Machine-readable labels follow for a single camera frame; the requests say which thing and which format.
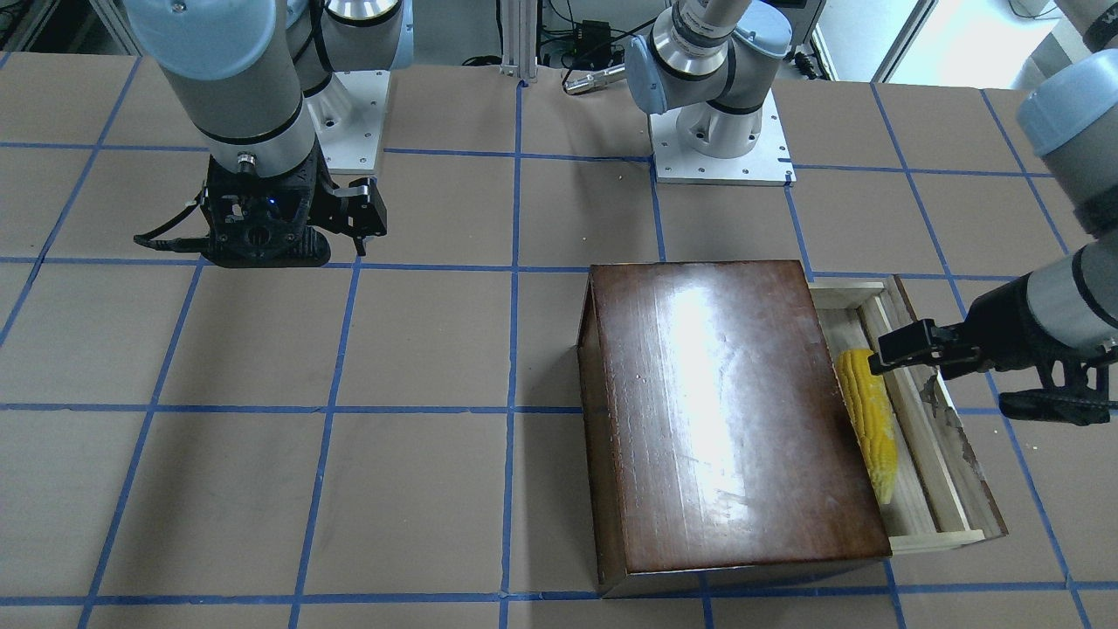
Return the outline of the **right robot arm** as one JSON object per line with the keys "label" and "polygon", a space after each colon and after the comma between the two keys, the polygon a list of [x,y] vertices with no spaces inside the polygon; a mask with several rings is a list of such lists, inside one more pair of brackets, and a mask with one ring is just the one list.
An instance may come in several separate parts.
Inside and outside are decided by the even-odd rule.
{"label": "right robot arm", "polygon": [[135,244],[224,268],[318,267],[332,232],[358,256],[387,234],[371,164],[338,184],[325,146],[369,139],[341,76],[413,61],[411,1],[127,1],[125,12],[209,149],[199,194]]}

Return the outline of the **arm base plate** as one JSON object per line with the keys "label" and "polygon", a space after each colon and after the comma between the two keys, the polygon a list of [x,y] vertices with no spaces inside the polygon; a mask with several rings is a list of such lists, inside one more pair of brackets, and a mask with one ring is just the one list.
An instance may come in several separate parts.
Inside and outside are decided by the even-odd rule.
{"label": "arm base plate", "polygon": [[660,183],[792,185],[795,168],[773,90],[762,107],[730,114],[707,103],[648,116]]}
{"label": "arm base plate", "polygon": [[335,73],[310,97],[319,143],[333,174],[375,177],[383,144],[391,72]]}

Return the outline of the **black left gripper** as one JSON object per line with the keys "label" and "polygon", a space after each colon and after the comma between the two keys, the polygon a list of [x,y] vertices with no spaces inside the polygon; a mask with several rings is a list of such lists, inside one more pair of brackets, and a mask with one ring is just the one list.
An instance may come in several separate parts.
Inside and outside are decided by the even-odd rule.
{"label": "black left gripper", "polygon": [[869,370],[937,366],[945,381],[982,371],[1034,368],[1039,387],[1003,391],[1004,417],[1077,426],[1105,425],[1114,413],[1108,368],[1115,320],[1084,297],[1078,273],[1030,273],[974,301],[961,325],[917,320],[878,337]]}

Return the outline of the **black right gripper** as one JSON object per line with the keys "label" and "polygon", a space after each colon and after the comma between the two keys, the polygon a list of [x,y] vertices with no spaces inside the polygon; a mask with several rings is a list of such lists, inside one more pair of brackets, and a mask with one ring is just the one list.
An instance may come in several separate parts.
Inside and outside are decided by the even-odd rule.
{"label": "black right gripper", "polygon": [[235,174],[209,159],[203,258],[226,268],[284,268],[324,266],[331,252],[363,256],[363,239],[388,231],[376,180],[353,179],[345,188],[345,210],[315,211],[318,232],[311,226],[312,209],[330,196],[331,184],[319,144],[300,166],[280,177]]}

